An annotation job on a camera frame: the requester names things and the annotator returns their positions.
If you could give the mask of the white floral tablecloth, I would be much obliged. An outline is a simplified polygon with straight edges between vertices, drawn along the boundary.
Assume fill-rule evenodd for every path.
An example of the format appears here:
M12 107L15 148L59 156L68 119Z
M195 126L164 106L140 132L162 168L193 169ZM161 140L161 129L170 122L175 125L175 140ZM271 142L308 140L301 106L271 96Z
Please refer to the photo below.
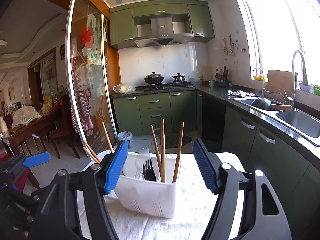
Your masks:
M130 152L124 175L104 201L119 239L201 239L217 196L206 188L193 154L182 154L177 181L172 182L176 156L166 156L166 183L135 179Z

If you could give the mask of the wooden cutting board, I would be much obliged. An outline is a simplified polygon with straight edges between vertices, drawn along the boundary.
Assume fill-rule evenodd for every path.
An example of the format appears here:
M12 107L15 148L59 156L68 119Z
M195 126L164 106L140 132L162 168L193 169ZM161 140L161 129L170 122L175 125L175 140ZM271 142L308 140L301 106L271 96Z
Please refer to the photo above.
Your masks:
M293 98L292 72L269 69L267 79L268 83L266 85L266 89L269 92L280 92L285 95L284 91L286 91L287 96Z

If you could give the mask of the white plastic spoon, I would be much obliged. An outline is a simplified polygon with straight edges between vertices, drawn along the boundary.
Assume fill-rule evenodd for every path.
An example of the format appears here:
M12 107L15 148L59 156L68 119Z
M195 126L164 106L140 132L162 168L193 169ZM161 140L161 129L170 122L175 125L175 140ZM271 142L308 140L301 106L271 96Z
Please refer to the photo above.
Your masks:
M140 179L140 176L142 175L142 169L144 162L150 157L150 151L147 147L142 148L136 158L135 158L135 167L136 167L136 174L135 179Z

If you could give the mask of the green upper cabinets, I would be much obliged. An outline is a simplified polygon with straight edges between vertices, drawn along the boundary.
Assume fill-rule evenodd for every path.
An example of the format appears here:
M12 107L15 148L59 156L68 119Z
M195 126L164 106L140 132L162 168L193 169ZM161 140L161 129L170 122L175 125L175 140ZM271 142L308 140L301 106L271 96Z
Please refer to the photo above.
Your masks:
M148 0L110 11L110 44L116 49L208 42L214 37L206 1Z

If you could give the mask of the tall chrome kitchen faucet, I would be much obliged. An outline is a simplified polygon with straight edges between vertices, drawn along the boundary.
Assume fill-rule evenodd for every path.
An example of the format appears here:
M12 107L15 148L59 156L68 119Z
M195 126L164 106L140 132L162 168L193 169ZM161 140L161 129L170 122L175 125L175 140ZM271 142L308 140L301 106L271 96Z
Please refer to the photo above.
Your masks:
M301 72L301 74L299 74L299 72L296 72L296 69L295 69L297 54L300 55L300 61L301 61L301 71L300 72ZM303 84L308 86L305 58L304 58L303 52L301 50L297 49L294 51L293 57L292 57L292 95L291 95L291 99L290 99L290 104L291 104L292 108L294 108L295 97L296 97L296 88L297 88L298 80L300 77L302 78Z

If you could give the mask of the white plastic bag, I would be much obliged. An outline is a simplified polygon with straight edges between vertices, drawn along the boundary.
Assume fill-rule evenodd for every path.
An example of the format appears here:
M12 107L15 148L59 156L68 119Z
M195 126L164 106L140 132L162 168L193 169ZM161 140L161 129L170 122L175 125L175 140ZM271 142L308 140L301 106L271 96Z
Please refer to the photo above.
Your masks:
M134 92L136 90L136 87L129 84L129 83L121 83L119 85L113 86L113 91L116 94L127 94Z

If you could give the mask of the glass sliding door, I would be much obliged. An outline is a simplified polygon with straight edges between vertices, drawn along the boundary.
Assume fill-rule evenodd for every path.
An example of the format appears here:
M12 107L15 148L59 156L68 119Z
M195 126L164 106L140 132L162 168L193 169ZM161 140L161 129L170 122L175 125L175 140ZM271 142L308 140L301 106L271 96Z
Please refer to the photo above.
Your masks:
M87 0L71 0L67 15L66 74L72 124L85 146L86 141L96 152L109 148L102 122L111 142L116 142L114 119L108 89L107 18ZM71 59L76 57L81 84L86 90L93 128L83 131L75 103Z

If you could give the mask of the green cabinets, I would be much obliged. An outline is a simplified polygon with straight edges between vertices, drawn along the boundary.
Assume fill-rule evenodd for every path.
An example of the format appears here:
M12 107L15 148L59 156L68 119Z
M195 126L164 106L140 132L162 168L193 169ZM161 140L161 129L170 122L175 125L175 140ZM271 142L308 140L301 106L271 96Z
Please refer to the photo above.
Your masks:
M214 37L206 1L148 0L110 11L110 44L116 49L208 42Z
M276 191L294 239L319 237L319 147L284 124L225 95L223 88L112 95L120 131L198 131L212 152L234 153L247 172L262 170Z

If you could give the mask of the small chrome faucet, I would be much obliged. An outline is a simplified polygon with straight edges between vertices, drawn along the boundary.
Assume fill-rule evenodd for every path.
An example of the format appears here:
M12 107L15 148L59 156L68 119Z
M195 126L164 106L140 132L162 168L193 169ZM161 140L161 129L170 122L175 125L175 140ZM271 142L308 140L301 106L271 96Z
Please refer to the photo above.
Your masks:
M260 67L255 67L252 71L259 70L261 76L259 78L255 78L256 81L261 81L262 86L261 86L261 97L263 98L265 96L265 77L264 77L264 72Z

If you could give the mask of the wooden dining table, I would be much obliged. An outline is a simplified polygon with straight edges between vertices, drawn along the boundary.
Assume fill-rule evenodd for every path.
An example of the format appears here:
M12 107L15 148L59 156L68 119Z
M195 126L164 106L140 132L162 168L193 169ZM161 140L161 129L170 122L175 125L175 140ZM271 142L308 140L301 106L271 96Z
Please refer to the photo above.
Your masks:
M4 133L5 139L9 141L11 155L20 153L19 146L33 134L48 133L54 128L54 122L62 117L62 106L53 107L53 110L44 114L41 118L32 121L20 128L9 129Z

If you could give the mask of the white plastic utensil holder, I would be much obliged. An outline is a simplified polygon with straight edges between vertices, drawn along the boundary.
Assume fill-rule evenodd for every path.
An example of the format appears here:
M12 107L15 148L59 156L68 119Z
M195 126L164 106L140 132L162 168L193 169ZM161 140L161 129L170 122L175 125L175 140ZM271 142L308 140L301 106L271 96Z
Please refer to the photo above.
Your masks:
M176 183L172 183L174 175L174 157L167 156L166 182L135 179L135 158L137 153L129 152L123 172L118 179L115 194L121 204L131 210L146 215L172 219L175 212Z

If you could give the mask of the condiment bottles tray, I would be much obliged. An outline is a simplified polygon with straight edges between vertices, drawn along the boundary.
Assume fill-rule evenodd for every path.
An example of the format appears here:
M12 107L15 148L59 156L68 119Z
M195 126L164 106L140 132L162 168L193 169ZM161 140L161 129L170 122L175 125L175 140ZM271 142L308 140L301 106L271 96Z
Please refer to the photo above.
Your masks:
M229 74L226 66L216 69L214 87L229 87Z

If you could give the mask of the dark floor mat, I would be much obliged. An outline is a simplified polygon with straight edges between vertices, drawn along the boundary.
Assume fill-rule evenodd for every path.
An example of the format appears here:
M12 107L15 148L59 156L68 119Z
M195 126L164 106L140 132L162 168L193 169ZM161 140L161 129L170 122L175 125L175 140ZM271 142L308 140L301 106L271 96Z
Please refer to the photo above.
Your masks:
M178 135L166 135L165 136L165 148L178 148L180 137ZM190 143L192 138L184 135L182 138L182 146Z

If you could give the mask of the stainless steel sink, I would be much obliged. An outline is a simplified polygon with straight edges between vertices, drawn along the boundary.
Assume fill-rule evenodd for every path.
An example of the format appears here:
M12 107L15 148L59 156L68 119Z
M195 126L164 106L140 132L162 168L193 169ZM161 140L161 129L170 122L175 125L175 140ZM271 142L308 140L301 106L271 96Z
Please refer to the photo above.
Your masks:
M266 111L253 107L251 104L255 99L259 97L251 98L235 98L234 100L248 105L252 109L255 109L264 115L271 117L272 119L284 124L289 129L295 131L306 140L319 147L319 133L320 125L319 120L311 115L308 115L300 110L292 108L292 111Z

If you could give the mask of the wooden chopstick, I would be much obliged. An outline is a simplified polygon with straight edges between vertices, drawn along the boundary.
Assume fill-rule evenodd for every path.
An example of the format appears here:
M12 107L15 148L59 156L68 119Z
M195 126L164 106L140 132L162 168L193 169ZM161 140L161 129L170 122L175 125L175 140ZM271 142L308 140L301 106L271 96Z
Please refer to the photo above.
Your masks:
M108 146L109 146L109 148L110 148L110 151L111 151L111 153L114 153L114 149L113 149L112 143L111 143L111 141L110 141L110 138L109 138L109 136L108 136L108 132L107 132L107 129L106 129L106 126L105 126L105 123L104 123L104 122L102 122L102 126L103 126L104 134L105 134L105 137L106 137L106 141L107 141L107 143L108 143Z
M95 155L95 153L93 154L90 150L88 150L86 147L83 147L84 151L86 152L86 154L96 163L100 163L99 158Z
M92 148L89 146L89 144L85 141L84 144L86 145L86 147L89 150L89 154L90 156L97 162L100 163L100 159L98 158L97 154L92 150Z
M182 152L183 132L184 132L184 122L182 121L181 126L180 126L180 135L179 135L179 140L178 140L178 152L176 155L175 169L174 169L174 175L172 178L172 183L175 183L177 180L177 174L178 174L179 163L180 163L180 156L181 156L181 152Z
M165 121L161 120L161 181L166 182L165 175Z
M162 182L161 158L160 158L160 154L159 154L159 150L158 150L156 135L155 135L155 132L154 132L152 124L150 125L150 129L151 129L151 135L152 135L153 144L154 144L155 152L156 152L156 158L157 158L157 164L158 164L158 169L159 169L160 180Z

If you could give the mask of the grey dish cloth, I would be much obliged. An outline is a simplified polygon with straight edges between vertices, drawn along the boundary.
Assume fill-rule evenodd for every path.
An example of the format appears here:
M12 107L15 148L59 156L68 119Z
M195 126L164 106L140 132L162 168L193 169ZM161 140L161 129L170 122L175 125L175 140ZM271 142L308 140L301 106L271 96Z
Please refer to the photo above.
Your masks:
M236 98L249 98L249 97L255 97L257 96L254 93L244 92L242 90L237 90L236 92L233 92L231 90L228 90L228 92L225 93L226 96L234 96Z

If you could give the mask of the white trash bin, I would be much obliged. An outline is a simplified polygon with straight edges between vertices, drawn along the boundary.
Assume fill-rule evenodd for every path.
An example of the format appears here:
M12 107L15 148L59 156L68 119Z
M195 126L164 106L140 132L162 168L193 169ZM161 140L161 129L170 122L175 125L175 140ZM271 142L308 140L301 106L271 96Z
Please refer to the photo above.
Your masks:
M123 131L117 134L117 140L119 142L126 141L128 148L131 148L131 142L133 142L133 134L130 131Z

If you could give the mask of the black plastic fork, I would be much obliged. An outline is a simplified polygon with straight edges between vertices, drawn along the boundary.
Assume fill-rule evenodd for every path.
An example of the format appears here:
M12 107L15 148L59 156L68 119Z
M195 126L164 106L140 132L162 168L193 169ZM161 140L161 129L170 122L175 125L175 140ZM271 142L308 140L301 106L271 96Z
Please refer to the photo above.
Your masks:
M143 163L143 178L148 181L157 181L152 162L154 158L149 158Z

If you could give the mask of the black wok with lid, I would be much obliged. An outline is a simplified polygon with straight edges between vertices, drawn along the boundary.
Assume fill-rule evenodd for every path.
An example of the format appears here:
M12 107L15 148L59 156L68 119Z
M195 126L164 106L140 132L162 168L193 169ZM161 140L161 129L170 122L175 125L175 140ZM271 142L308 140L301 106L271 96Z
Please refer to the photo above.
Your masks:
M162 74L158 74L152 72L144 78L144 81L150 85L152 84L160 84L164 80L164 76Z

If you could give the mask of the red dining chair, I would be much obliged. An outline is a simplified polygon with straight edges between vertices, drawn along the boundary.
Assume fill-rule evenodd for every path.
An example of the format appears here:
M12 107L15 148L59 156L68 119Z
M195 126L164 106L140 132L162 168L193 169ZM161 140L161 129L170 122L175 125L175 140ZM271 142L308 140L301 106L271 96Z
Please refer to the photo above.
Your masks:
M73 150L76 158L80 159L80 155L77 152L74 143L73 143L73 134L74 134L74 127L72 124L72 111L71 111L71 104L68 98L68 95L65 94L62 97L62 126L58 127L57 129L53 130L48 138L52 142L53 148L56 152L57 157L60 159L60 153L57 148L56 142L59 141L60 139L66 139L68 145L71 147Z

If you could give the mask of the black pan in sink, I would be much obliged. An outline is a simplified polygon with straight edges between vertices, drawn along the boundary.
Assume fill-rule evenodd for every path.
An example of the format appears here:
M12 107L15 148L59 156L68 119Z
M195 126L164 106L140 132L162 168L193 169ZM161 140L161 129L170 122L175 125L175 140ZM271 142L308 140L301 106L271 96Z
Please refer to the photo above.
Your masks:
M292 107L290 105L274 104L271 100L268 100L267 98L255 99L251 105L253 107L263 109L266 111L292 111Z

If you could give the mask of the small steel pot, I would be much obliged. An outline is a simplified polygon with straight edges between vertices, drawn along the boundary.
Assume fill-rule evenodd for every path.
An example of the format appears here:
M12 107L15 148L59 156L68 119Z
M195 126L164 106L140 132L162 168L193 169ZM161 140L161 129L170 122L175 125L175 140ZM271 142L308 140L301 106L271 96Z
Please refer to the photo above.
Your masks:
M172 76L174 82L185 82L185 74L178 73Z

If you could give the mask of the red checkered apron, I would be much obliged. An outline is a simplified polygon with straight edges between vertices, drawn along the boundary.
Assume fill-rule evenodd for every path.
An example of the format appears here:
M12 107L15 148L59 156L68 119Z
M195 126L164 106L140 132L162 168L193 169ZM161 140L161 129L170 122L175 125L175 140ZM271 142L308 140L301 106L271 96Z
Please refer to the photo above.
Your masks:
M81 79L78 74L77 60L76 57L71 59L71 74L72 83L75 96L75 103L78 110L78 115L83 131L87 131L93 128L93 124L90 119L90 107L88 105L88 99L86 90L81 84Z

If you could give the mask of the green lower cabinets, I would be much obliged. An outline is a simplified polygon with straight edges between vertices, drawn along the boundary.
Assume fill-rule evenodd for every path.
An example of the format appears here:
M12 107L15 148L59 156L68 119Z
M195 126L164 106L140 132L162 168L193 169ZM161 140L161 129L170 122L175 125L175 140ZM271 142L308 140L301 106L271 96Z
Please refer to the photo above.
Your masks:
M247 172L262 170L276 191L294 239L319 237L319 147L284 124L225 95L223 88L112 95L120 131L198 131L212 152L234 153Z

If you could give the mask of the steel range hood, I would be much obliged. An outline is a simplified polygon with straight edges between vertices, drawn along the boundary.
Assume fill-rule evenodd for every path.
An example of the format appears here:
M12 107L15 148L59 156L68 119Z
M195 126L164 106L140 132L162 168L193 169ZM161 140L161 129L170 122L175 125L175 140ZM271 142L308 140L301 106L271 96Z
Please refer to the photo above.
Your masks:
M187 14L135 17L134 31L139 48L188 44L194 38Z

